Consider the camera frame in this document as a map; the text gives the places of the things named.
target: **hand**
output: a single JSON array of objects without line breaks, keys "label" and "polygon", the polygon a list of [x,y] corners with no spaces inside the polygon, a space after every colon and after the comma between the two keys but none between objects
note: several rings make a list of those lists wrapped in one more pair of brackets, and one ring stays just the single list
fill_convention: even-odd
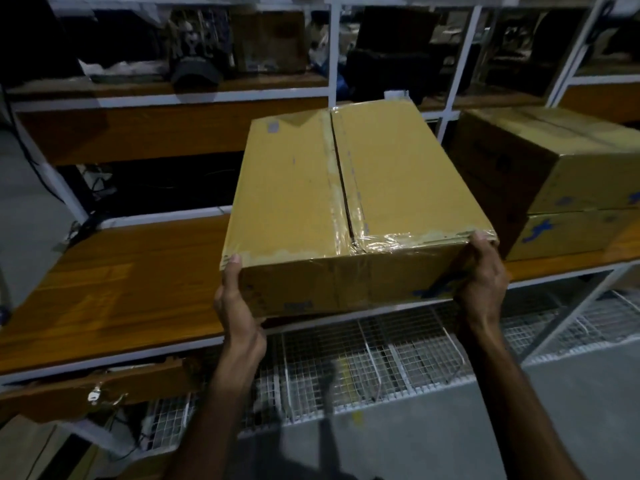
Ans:
[{"label": "hand", "polygon": [[476,256],[476,268],[470,279],[456,293],[463,311],[463,335],[471,332],[495,336],[500,333],[500,308],[509,284],[509,275],[494,245],[476,231],[470,244]]},{"label": "hand", "polygon": [[218,368],[220,369],[224,362],[229,367],[222,367],[221,373],[229,369],[231,376],[242,382],[248,380],[250,384],[267,350],[267,338],[240,294],[238,277],[241,270],[240,255],[234,254],[222,273],[222,286],[218,288],[214,298],[214,308],[225,329],[225,341]]}]

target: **forearm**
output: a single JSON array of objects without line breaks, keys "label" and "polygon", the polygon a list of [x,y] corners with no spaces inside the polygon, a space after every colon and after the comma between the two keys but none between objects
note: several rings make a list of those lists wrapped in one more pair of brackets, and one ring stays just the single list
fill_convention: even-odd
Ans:
[{"label": "forearm", "polygon": [[583,479],[499,328],[468,332],[465,348],[509,480]]},{"label": "forearm", "polygon": [[164,480],[222,479],[255,370],[243,358],[223,352]]}]

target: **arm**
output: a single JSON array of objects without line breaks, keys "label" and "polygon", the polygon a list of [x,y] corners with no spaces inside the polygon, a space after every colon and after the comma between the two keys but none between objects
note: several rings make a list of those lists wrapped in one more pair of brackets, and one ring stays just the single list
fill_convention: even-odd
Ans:
[{"label": "arm", "polygon": [[556,434],[533,387],[507,350],[500,307],[509,278],[494,247],[479,233],[477,266],[456,299],[459,338],[474,368],[509,480],[584,480]]},{"label": "arm", "polygon": [[163,480],[220,480],[225,473],[253,377],[267,347],[264,331],[238,290],[241,269],[240,256],[231,256],[214,301],[225,328],[220,361]]}]

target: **metal grid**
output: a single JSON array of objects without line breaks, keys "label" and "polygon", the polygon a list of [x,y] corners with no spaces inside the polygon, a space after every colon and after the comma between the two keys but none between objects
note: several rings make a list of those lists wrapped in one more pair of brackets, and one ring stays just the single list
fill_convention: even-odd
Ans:
[{"label": "metal grid", "polygon": [[[501,325],[514,352],[524,350],[583,285],[574,280],[558,287],[546,283],[508,291]],[[532,362],[640,339],[640,310],[633,302],[638,296],[605,293]],[[270,335],[241,434],[474,380],[452,332],[457,313],[457,305],[449,301]],[[206,364],[213,369],[219,355],[220,347],[208,350]],[[147,450],[156,454],[176,448],[197,403],[197,394],[153,403],[150,426],[143,429]]]}]

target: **box top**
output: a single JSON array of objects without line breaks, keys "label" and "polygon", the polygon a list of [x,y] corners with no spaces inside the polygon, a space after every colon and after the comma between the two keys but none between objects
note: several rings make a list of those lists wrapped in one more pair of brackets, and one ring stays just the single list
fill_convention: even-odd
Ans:
[{"label": "box top", "polygon": [[640,153],[640,131],[562,108],[468,111],[559,156]]},{"label": "box top", "polygon": [[414,104],[352,104],[252,122],[221,266],[459,244],[476,229],[493,233]]}]

